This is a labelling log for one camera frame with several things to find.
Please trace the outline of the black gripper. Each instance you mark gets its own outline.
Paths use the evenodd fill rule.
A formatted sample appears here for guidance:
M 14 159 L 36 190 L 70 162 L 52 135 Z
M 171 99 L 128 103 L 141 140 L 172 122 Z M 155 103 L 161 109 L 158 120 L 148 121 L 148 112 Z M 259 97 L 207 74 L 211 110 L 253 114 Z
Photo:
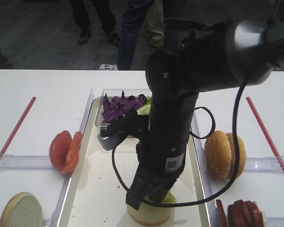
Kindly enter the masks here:
M 140 142 L 139 165 L 126 203 L 135 210 L 149 197 L 160 204 L 185 167 L 186 146 L 197 93 L 187 93 L 168 102 L 152 97 L 148 134 Z

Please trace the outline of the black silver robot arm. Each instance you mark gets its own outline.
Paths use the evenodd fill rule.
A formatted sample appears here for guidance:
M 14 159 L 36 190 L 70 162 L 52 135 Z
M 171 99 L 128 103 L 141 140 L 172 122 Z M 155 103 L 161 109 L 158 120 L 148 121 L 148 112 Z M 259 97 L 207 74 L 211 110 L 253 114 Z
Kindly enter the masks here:
M 238 88 L 232 115 L 237 132 L 240 98 L 247 85 L 263 83 L 284 68 L 284 22 L 265 28 L 242 21 L 188 41 L 177 53 L 149 57 L 147 84 L 152 91 L 148 117 L 128 112 L 131 135 L 139 139 L 139 165 L 126 203 L 138 210 L 145 197 L 161 207 L 185 164 L 189 128 L 199 93 Z

